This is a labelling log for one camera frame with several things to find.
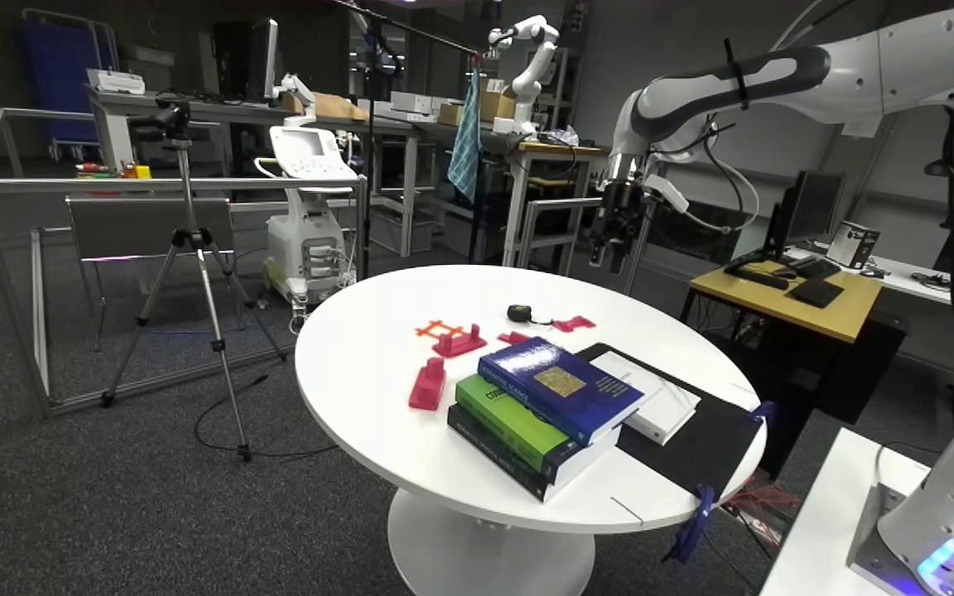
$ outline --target table pedestal base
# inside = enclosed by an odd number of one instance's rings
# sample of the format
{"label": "table pedestal base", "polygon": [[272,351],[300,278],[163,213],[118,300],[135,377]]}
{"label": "table pedestal base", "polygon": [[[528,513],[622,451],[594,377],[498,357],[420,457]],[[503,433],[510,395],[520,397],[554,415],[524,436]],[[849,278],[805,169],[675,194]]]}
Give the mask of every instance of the table pedestal base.
{"label": "table pedestal base", "polygon": [[396,489],[389,548],[416,596],[580,596],[596,541],[480,524]]}

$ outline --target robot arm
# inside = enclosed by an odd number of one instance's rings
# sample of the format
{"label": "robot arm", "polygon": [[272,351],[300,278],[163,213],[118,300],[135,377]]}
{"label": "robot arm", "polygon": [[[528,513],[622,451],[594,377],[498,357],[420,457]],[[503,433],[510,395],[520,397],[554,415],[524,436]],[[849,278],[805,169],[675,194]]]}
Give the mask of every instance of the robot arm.
{"label": "robot arm", "polygon": [[529,122],[529,116],[534,116],[534,101],[543,90],[550,66],[554,66],[556,30],[536,12],[536,15],[528,15],[515,25],[506,25],[506,30],[498,25],[488,32],[488,46],[494,52],[510,50],[516,38],[536,38],[536,36],[543,36],[536,46],[536,57],[529,59],[529,66],[524,73],[516,73],[510,78],[510,94],[516,97],[516,116],[515,116],[516,122]]}
{"label": "robot arm", "polygon": [[611,190],[594,225],[596,250],[634,245],[639,232],[634,218],[642,218],[642,194],[648,194],[635,181],[639,173],[661,175],[668,160],[696,144],[704,116],[748,101],[774,101],[814,122],[845,127],[845,137],[873,137],[889,112],[954,106],[954,10],[710,73],[658,75],[630,94],[614,130]]}

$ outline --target camera tripod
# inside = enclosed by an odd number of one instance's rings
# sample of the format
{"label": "camera tripod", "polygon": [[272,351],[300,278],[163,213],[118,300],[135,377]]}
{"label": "camera tripod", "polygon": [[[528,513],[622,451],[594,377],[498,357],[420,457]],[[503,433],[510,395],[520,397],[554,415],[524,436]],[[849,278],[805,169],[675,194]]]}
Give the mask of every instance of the camera tripod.
{"label": "camera tripod", "polygon": [[[184,228],[177,228],[172,238],[170,238],[167,260],[163,260],[163,267],[158,267],[158,276],[153,281],[153,292],[148,292],[139,318],[135,318],[135,331],[134,331],[134,336],[128,336],[128,345],[123,351],[123,361],[118,361],[108,388],[104,390],[104,408],[113,408],[115,397],[118,397],[115,388],[123,382],[125,364],[134,361],[134,355],[139,348],[144,326],[148,324],[148,315],[153,315],[153,307],[158,300],[163,281],[170,278],[170,270],[177,266],[177,256],[178,250],[191,250],[197,260],[199,260],[202,294],[204,294],[204,304],[210,304],[212,351],[220,355],[225,395],[229,395],[229,405],[231,405],[231,415],[234,415],[240,457],[250,462],[252,459],[252,446],[250,446],[250,433],[246,433],[243,409],[240,409],[231,364],[229,364],[229,355],[225,355],[225,336],[222,336],[222,324],[220,324],[220,304],[214,304],[214,292],[212,292],[210,257],[220,266],[222,278],[231,281],[231,289],[243,298],[246,311],[252,311],[256,300],[246,292],[246,283],[240,281],[240,276],[225,266],[212,232],[199,225],[199,216],[197,216],[197,206],[191,206],[197,202],[191,197],[191,175],[189,175],[189,144],[191,144],[191,140],[184,137],[184,130],[189,130],[189,101],[158,99],[158,106],[167,106],[167,112],[157,116],[157,127],[163,130],[163,140],[177,151],[177,162],[178,162],[178,177],[183,177],[183,194],[184,194]],[[256,324],[263,326],[263,335],[269,336],[274,355],[285,361],[285,351],[279,348],[279,340],[272,336],[264,322],[256,318]]]}

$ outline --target red toy piece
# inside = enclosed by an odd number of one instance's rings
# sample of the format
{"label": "red toy piece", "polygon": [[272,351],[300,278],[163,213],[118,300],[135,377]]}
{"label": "red toy piece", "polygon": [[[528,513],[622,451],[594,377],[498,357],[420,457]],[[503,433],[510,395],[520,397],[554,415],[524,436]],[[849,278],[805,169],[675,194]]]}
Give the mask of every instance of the red toy piece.
{"label": "red toy piece", "polygon": [[431,357],[411,388],[411,408],[413,409],[438,409],[442,408],[442,388],[445,388],[445,357]]}
{"label": "red toy piece", "polygon": [[568,331],[568,335],[575,331],[575,326],[596,326],[591,318],[580,318],[580,315],[569,318],[569,322],[550,322],[550,324]]}
{"label": "red toy piece", "polygon": [[438,351],[442,357],[469,355],[469,351],[478,351],[478,348],[483,348],[483,336],[480,336],[480,326],[478,326],[478,324],[469,324],[469,335],[442,335],[438,345],[433,345],[433,351]]}
{"label": "red toy piece", "polygon": [[529,340],[528,335],[516,335],[516,331],[510,331],[510,335],[499,335],[499,340],[503,345],[524,345],[524,340]]}

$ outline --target white round table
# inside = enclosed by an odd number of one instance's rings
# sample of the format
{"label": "white round table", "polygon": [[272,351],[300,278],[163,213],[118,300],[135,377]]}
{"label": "white round table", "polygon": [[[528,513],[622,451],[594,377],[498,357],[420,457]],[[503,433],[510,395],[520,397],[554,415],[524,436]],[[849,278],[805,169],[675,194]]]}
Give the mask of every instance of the white round table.
{"label": "white round table", "polygon": [[[534,318],[583,315],[596,326],[556,331],[506,322],[506,304]],[[480,324],[488,345],[447,361],[438,409],[406,408],[433,336],[431,322]],[[524,267],[438,266],[357,281],[324,300],[294,351],[300,395],[314,419],[378,478],[396,486],[389,546],[405,581],[420,596],[564,596],[583,594],[596,532],[675,526],[699,507],[691,492],[611,451],[559,497],[541,504],[447,427],[453,382],[478,369],[478,355],[499,351],[498,335],[543,335],[569,351],[606,340],[704,388],[740,408],[760,397],[744,374],[702,335],[626,294]],[[727,492],[735,492],[764,451],[764,427],[748,443]]]}

